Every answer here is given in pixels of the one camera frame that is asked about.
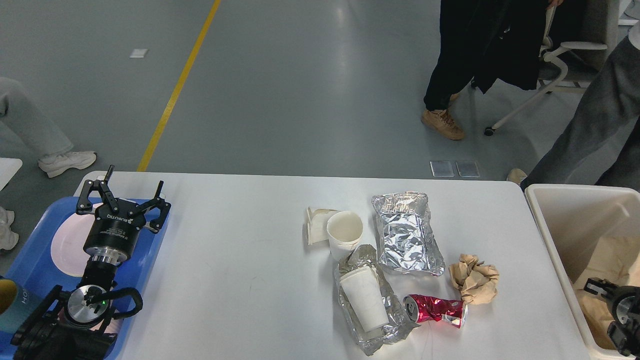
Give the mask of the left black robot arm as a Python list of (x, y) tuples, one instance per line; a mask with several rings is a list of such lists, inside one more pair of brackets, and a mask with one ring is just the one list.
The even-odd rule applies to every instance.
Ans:
[(3, 360), (114, 360), (122, 350), (171, 205), (162, 181), (146, 200), (114, 196), (112, 173), (54, 202), (7, 271), (17, 294), (1, 313)]

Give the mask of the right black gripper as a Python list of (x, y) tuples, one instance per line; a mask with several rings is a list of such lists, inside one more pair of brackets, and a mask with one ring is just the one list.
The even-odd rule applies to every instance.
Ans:
[(611, 313), (616, 322), (611, 322), (607, 335), (618, 353), (623, 356), (640, 356), (639, 301), (640, 287), (618, 286), (606, 279), (590, 277), (583, 290), (606, 301), (612, 301)]

